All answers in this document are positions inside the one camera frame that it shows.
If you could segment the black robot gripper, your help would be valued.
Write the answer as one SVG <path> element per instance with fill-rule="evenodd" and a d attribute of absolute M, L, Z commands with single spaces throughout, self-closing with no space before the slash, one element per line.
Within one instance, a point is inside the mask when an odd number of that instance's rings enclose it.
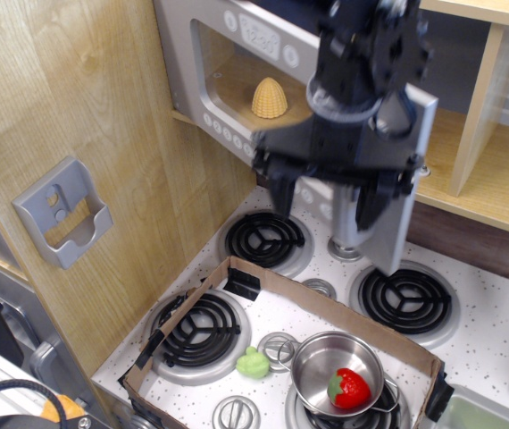
<path fill-rule="evenodd" d="M 391 197 L 412 193 L 422 160 L 420 124 L 416 105 L 383 105 L 363 122 L 312 114 L 293 125 L 255 131 L 253 167 L 268 179 L 274 211 L 284 218 L 290 216 L 300 176 L 363 186 L 355 221 L 358 231 L 366 231 Z"/>

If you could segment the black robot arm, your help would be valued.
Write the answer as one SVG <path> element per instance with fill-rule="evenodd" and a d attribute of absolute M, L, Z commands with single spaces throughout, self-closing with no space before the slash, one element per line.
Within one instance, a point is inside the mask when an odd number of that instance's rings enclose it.
<path fill-rule="evenodd" d="M 253 167 L 279 215 L 289 215 L 302 177 L 357 188 L 359 231 L 411 194 L 423 155 L 421 110 L 408 89 L 432 57 L 424 31 L 415 1 L 335 1 L 321 16 L 310 116 L 252 137 Z"/>

